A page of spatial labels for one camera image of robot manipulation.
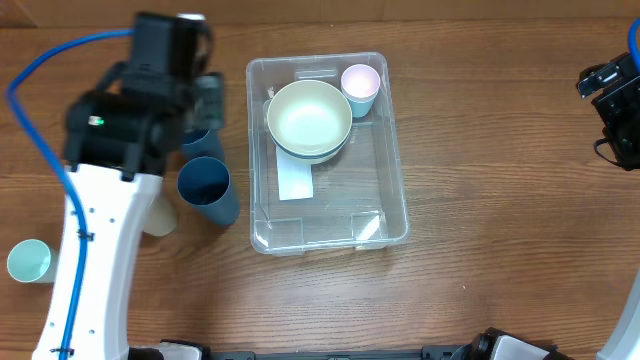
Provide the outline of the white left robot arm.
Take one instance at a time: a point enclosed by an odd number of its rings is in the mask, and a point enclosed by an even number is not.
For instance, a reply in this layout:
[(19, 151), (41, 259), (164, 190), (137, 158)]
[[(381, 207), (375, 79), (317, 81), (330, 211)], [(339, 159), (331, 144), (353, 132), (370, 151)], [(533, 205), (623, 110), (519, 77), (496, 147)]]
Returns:
[(139, 243), (169, 156), (196, 124), (197, 81), (212, 51), (200, 14), (141, 12), (114, 64), (67, 110), (51, 165), (65, 195), (64, 228), (36, 359), (203, 359), (204, 346), (133, 347), (129, 298)]

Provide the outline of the cream tall cup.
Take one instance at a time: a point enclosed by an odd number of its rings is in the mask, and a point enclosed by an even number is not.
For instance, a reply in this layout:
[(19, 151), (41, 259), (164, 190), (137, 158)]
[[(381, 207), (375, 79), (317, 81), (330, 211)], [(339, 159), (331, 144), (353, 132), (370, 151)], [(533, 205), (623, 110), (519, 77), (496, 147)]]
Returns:
[(150, 206), (143, 231), (154, 237), (164, 237), (176, 229), (177, 223), (177, 212), (172, 203), (164, 195), (158, 195)]

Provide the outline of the mint small cup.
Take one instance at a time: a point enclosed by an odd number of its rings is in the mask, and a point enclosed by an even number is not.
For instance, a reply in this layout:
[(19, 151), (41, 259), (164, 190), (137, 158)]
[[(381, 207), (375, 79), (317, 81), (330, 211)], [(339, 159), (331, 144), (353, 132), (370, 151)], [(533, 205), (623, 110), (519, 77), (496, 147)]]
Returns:
[(7, 257), (7, 272), (20, 283), (54, 283), (58, 252), (45, 242), (28, 239), (18, 243)]

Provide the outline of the cream bowl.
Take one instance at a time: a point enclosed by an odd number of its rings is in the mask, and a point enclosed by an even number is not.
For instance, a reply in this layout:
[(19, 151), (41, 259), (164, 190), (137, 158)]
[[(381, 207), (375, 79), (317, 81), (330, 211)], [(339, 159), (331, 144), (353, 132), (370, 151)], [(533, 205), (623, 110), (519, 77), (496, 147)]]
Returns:
[(330, 128), (351, 130), (351, 107), (340, 90), (319, 80), (300, 80), (279, 90), (270, 102), (266, 122), (270, 134), (278, 130)]

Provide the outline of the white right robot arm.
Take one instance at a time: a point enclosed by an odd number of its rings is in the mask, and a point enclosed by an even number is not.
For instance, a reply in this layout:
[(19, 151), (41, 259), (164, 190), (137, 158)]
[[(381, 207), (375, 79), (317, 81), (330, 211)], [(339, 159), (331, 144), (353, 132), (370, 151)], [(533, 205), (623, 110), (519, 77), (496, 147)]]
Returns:
[[(623, 53), (606, 64), (581, 72), (576, 88), (581, 97), (594, 97), (592, 105), (603, 124), (603, 137), (594, 150), (607, 144), (610, 163), (626, 171), (639, 168), (639, 70), (635, 58)], [(599, 360), (639, 360), (639, 280), (635, 279), (624, 310)]]

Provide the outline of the light blue small cup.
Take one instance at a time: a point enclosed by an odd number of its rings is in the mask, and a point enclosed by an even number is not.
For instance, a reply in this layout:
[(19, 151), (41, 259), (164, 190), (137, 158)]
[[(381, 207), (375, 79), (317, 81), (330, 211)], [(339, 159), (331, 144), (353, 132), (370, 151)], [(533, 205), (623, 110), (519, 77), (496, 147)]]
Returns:
[(346, 97), (354, 118), (367, 115), (381, 86), (378, 72), (369, 65), (355, 64), (341, 75), (341, 91)]

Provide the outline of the blue bowl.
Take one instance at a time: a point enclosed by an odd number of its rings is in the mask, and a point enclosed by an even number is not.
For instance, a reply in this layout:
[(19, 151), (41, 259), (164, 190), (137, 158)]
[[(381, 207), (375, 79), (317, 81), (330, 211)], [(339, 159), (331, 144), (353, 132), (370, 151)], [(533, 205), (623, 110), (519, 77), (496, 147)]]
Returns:
[(278, 130), (271, 133), (274, 143), (287, 154), (309, 164), (319, 164), (336, 156), (346, 144), (351, 130), (330, 128), (311, 130)]

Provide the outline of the dark blue tall cup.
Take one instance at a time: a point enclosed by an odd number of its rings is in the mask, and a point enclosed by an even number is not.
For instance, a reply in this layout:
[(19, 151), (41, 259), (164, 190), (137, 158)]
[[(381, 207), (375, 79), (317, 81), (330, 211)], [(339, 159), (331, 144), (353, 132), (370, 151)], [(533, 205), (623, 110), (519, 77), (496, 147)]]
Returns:
[(181, 144), (181, 153), (186, 160), (207, 156), (225, 161), (224, 150), (216, 129), (187, 132)]
[(214, 157), (189, 160), (181, 168), (176, 186), (184, 201), (219, 226), (230, 226), (239, 217), (240, 202), (229, 170)]

